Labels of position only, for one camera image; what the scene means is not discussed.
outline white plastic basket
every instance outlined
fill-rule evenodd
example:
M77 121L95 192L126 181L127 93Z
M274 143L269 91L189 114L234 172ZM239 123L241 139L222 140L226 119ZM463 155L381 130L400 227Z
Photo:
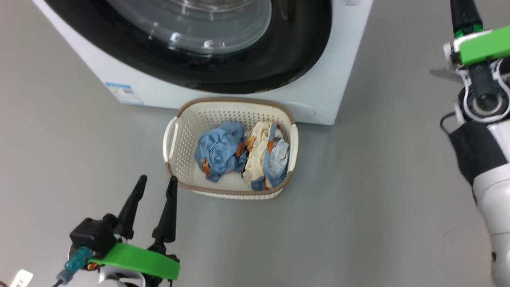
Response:
M217 183L206 179L194 158L198 138L223 121L243 123L246 131L260 121L280 124L284 139L290 145L290 156L287 176L279 186L252 191L235 173L223 175ZM198 194L229 199L270 199L277 196L292 177L298 139L294 117L279 104L242 98L206 98L188 102L170 121L163 137L163 158L168 174L177 176L179 186Z

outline white tag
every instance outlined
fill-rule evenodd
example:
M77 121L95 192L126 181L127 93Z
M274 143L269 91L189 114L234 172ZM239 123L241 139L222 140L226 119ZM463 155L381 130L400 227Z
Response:
M142 99L135 93L131 86L108 82L105 84L108 90L112 92L120 103L128 105L144 105Z
M30 280L32 280L32 277L34 277L34 274L21 269L14 281L12 281L11 287L26 287Z

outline green plastic part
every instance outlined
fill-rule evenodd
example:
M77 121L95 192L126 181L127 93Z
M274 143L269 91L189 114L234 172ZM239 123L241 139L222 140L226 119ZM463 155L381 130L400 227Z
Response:
M481 32L481 31L483 31L483 26L482 26L482 25L480 25L480 24L474 24L474 25L473 25L473 31L474 31L475 33Z
M103 259L92 259L91 262L169 280L177 280L181 269L178 262L162 254L122 243L117 243Z
M494 30L461 44L463 65L472 65L486 59L495 60L510 56L510 26Z
M464 32L462 32L462 30L458 30L457 32L455 32L455 38L460 38L464 36Z

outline clothes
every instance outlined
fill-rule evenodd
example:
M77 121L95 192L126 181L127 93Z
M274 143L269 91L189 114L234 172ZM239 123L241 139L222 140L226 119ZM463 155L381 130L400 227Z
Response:
M249 154L243 180L253 190L278 186L286 176L288 164L289 144L282 139L282 131L277 124L260 122L246 134L246 138Z
M222 122L218 128L203 133L198 140L195 160L206 178L213 182L218 182L226 173L240 173L246 163L244 125Z
M264 158L264 174L266 175L266 185L269 188L276 187L285 179L287 175L287 165L289 164L289 144L280 139L269 154L269 149Z

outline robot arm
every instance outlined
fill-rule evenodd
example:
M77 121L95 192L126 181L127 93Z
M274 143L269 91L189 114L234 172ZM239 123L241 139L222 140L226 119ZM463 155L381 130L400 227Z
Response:
M493 125L469 121L449 134L459 169L473 187L492 243L493 283L510 286L510 121Z
M435 76L464 88L441 127L490 235L493 284L510 287L510 27L483 31L474 0L450 4L455 40L444 46L448 69ZM452 133L443 126L449 116L461 125Z
M172 176L166 191L166 203L152 237L155 242L147 249L122 243L132 239L133 223L147 182L141 176L119 216L107 214L102 220L87 218L70 234L72 240L69 261L57 275L59 285L67 285L79 270L98 271L99 286L157 287L163 280L170 286L177 280L180 261L167 255L165 243L175 241L177 215L177 178ZM124 282L135 279L137 284Z
M496 286L510 286L510 163L475 178L473 193L492 244Z

